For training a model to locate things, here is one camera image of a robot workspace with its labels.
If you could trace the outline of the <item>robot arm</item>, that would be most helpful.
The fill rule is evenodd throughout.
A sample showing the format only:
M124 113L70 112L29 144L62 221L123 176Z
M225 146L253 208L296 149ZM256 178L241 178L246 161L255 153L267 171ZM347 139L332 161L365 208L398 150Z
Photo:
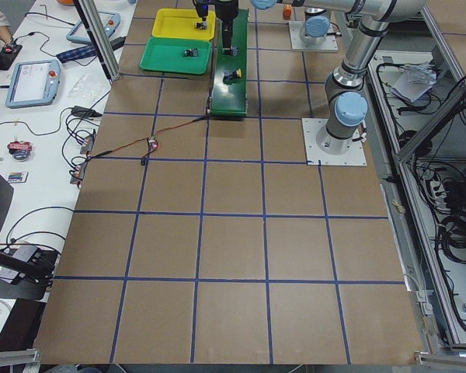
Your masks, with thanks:
M289 1L293 7L321 8L347 15L361 14L358 29L342 64L325 83L330 116L322 131L330 141L350 140L367 115L367 101L360 95L363 77L391 23L416 15L424 1Z
M233 21L238 16L238 1L193 1L197 15L207 17L208 6L215 7L217 18L222 22L222 31L227 36L233 35ZM308 29L306 34L310 37L322 37L327 34L331 22L325 16L311 16L305 21Z

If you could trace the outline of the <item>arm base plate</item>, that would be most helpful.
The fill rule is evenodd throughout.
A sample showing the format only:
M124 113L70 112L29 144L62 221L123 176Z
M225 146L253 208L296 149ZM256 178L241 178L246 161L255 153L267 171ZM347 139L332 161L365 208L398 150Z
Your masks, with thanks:
M327 119L303 118L302 132L306 162L310 166L367 166L367 160L356 128L352 137L340 140L327 132Z
M329 31L321 37L312 37L306 34L306 22L290 21L290 43L293 51L337 53L339 47L336 37L331 35L334 31L332 24L329 24Z

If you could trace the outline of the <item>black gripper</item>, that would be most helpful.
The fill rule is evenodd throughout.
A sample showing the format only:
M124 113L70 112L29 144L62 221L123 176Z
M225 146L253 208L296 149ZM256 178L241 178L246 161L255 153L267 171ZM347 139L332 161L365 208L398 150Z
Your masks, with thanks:
M198 12L198 16L201 18L201 21L206 22L208 17L208 7L210 5L214 5L215 0L194 0L193 4Z
M216 15L221 25L222 48L230 50L233 37L233 21L238 16L238 0L217 0Z

